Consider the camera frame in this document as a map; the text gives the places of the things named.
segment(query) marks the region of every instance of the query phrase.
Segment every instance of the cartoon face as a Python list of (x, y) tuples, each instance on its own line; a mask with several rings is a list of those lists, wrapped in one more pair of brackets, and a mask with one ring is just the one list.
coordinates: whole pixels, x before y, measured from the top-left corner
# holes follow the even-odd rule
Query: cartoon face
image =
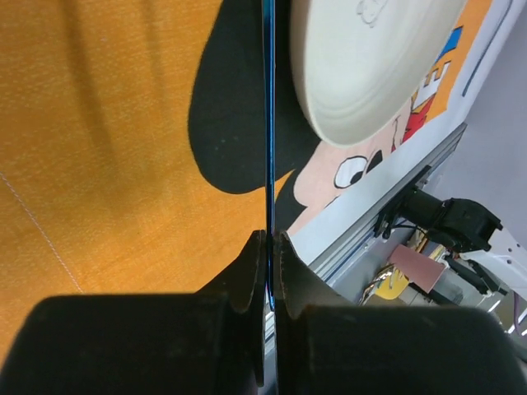
[(343, 149), (321, 142), (316, 147), (295, 182), (295, 199), (305, 210), (288, 230), (290, 234), (297, 232), (401, 145), (410, 111), (411, 100), (408, 100), (382, 130), (361, 144)]
[(361, 0), (357, 4), (357, 15), (361, 16), (364, 23), (374, 27), (387, 2), (388, 0)]

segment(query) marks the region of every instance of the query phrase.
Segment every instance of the cartoon eye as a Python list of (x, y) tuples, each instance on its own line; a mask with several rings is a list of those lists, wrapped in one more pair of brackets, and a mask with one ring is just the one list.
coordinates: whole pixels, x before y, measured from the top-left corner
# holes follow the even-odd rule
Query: cartoon eye
[(338, 167), (335, 175), (335, 188), (344, 189), (350, 185), (354, 185), (362, 177), (362, 173), (366, 168), (367, 160), (364, 156), (353, 156), (347, 158)]

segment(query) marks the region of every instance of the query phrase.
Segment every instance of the orange fabric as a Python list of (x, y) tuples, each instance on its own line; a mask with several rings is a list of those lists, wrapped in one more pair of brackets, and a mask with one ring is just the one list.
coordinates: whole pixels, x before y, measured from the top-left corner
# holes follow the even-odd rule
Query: orange fabric
[(264, 191), (218, 191), (189, 149), (221, 0), (0, 3), (1, 361), (46, 296), (197, 290), (264, 227)]

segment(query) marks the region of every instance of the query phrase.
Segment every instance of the white stitching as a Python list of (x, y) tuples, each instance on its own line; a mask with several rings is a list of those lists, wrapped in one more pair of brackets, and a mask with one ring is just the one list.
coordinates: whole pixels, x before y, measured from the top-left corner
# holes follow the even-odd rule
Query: white stitching
[(51, 239), (46, 235), (46, 233), (44, 232), (44, 229), (42, 229), (42, 227), (39, 225), (39, 223), (37, 222), (35, 216), (31, 213), (30, 209), (26, 206), (26, 204), (24, 203), (24, 201), (22, 200), (22, 198), (20, 197), (20, 195), (16, 192), (16, 190), (12, 187), (12, 185), (9, 183), (9, 181), (7, 181), (7, 178), (5, 175), (3, 175), (3, 173), (0, 171), (0, 178), (2, 178), (3, 182), (6, 184), (6, 186), (11, 190), (13, 196), (16, 198), (16, 200), (20, 203), (20, 205), (22, 206), (22, 208), (24, 209), (24, 211), (27, 213), (27, 215), (30, 217), (31, 221), (33, 222), (33, 224), (35, 224), (36, 228), (39, 230), (40, 234), (42, 235), (42, 237), (44, 237), (44, 239), (46, 240), (46, 242), (48, 243), (48, 246), (51, 248), (51, 251), (53, 251), (53, 254), (54, 256), (56, 257), (56, 259), (60, 262), (60, 264), (62, 265), (62, 267), (64, 268), (64, 270), (66, 271), (66, 273), (69, 275), (69, 277), (72, 279), (73, 281), (73, 284), (75, 284), (75, 286), (77, 287), (77, 289), (83, 294), (84, 293), (84, 290), (82, 290), (81, 286), (79, 285), (79, 283), (77, 282), (77, 280), (75, 279), (75, 277), (73, 276), (73, 274), (70, 272), (70, 270), (68, 269), (68, 266), (66, 265), (66, 263), (63, 261), (62, 258), (60, 258), (60, 255), (58, 255), (58, 251), (57, 249), (55, 248), (54, 244), (51, 242)]

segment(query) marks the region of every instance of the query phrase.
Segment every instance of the white bowl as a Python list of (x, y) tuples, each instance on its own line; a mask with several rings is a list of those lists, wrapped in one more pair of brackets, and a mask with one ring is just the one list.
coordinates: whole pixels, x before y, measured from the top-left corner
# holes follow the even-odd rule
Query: white bowl
[(430, 70), (466, 0), (292, 0), (291, 68), (319, 137), (381, 130)]

